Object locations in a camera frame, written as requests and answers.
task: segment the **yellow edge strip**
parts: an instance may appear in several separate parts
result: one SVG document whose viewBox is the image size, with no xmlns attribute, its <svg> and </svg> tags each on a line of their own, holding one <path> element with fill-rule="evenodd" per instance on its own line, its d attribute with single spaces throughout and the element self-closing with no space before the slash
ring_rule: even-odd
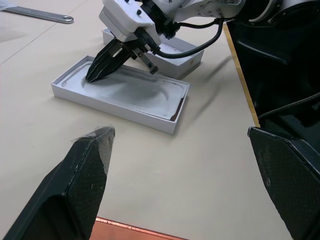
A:
<svg viewBox="0 0 320 240">
<path fill-rule="evenodd" d="M 240 82 L 241 82 L 241 85 L 242 85 L 242 88 L 243 88 L 243 91 L 244 91 L 244 95 L 245 95 L 246 101 L 248 103 L 248 106 L 249 106 L 249 109 L 250 109 L 250 112 L 251 112 L 251 115 L 252 115 L 252 118 L 253 118 L 254 124 L 255 124 L 256 127 L 260 127 L 258 116 L 257 116 L 256 110 L 255 110 L 254 104 L 252 102 L 252 99 L 251 99 L 251 96 L 250 96 L 250 93 L 249 93 L 249 89 L 248 89 L 248 86 L 247 86 L 247 83 L 246 83 L 246 80 L 245 80 L 245 76 L 244 76 L 244 73 L 242 72 L 242 69 L 241 69 L 241 66 L 240 66 L 240 62 L 239 62 L 239 59 L 238 59 L 238 56 L 237 56 L 237 52 L 236 52 L 236 49 L 235 49 L 235 45 L 234 45 L 234 42 L 232 41 L 232 38 L 231 38 L 231 35 L 230 35 L 229 28 L 228 28 L 227 24 L 224 24 L 223 30 L 224 30 L 224 34 L 226 36 L 226 40 L 228 42 L 229 48 L 231 50 L 231 54 L 232 54 L 232 58 L 233 58 L 233 61 L 234 61 L 234 64 L 235 64 L 235 68 L 236 68 L 236 71 L 238 72 L 238 75 L 239 75 L 239 78 L 240 78 Z"/>
</svg>

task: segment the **metal wrench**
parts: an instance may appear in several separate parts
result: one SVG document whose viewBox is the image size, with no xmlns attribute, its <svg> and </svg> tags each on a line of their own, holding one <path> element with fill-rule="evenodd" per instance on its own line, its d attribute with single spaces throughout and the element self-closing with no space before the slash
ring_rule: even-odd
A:
<svg viewBox="0 0 320 240">
<path fill-rule="evenodd" d="M 40 11 L 40 10 L 35 10 L 35 9 L 26 8 L 22 6 L 8 7 L 4 11 L 15 13 L 15 14 L 26 15 L 26 16 L 34 17 L 38 19 L 45 19 L 45 20 L 54 21 L 54 22 L 63 23 L 63 24 L 74 23 L 74 18 L 72 16 L 56 14 L 56 13 L 47 12 L 47 11 Z"/>
</svg>

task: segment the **orange surface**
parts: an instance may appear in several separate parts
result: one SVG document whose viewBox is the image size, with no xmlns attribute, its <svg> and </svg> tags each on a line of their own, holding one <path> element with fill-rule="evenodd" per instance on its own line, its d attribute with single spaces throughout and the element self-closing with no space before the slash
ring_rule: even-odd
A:
<svg viewBox="0 0 320 240">
<path fill-rule="evenodd" d="M 90 240 L 186 240 L 97 217 Z"/>
</svg>

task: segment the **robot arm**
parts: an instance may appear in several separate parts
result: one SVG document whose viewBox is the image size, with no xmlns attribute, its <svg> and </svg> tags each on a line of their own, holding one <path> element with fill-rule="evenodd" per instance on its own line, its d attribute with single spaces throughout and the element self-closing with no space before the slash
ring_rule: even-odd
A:
<svg viewBox="0 0 320 240">
<path fill-rule="evenodd" d="M 144 53 L 152 51 L 164 58 L 184 58 L 213 44 L 222 32 L 225 20 L 241 21 L 251 26 L 286 26 L 318 14 L 320 0 L 102 0 L 101 21 L 114 35 L 94 59 L 86 79 L 94 82 L 116 71 L 129 58 L 141 58 L 154 74 L 158 68 Z M 215 18 L 203 26 L 180 23 L 192 17 Z M 219 24 L 211 40 L 186 53 L 167 54 L 159 48 L 159 36 L 175 36 L 180 27 L 203 29 Z"/>
</svg>

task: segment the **white cardboard box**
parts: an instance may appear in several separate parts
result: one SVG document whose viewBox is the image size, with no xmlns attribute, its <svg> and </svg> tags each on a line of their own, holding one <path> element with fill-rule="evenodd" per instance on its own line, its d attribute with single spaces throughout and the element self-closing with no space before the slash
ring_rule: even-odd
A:
<svg viewBox="0 0 320 240">
<path fill-rule="evenodd" d="M 173 134 L 186 102 L 189 84 L 122 66 L 106 79 L 88 83 L 86 56 L 51 84 L 54 96 Z"/>
<path fill-rule="evenodd" d="M 112 39 L 114 39 L 114 36 L 108 28 L 102 31 L 102 37 L 103 43 L 106 45 Z M 161 50 L 169 54 L 184 53 L 196 47 L 195 45 L 192 45 L 191 43 L 188 43 L 177 37 L 168 40 L 164 36 L 160 36 L 160 39 Z M 191 73 L 199 66 L 204 52 L 205 51 L 202 50 L 191 56 L 179 59 L 163 58 L 158 55 L 153 55 L 151 52 L 147 52 L 145 55 L 151 62 L 153 62 L 154 65 L 156 65 L 159 68 L 160 73 L 165 74 L 173 79 L 181 79 L 182 77 Z"/>
</svg>

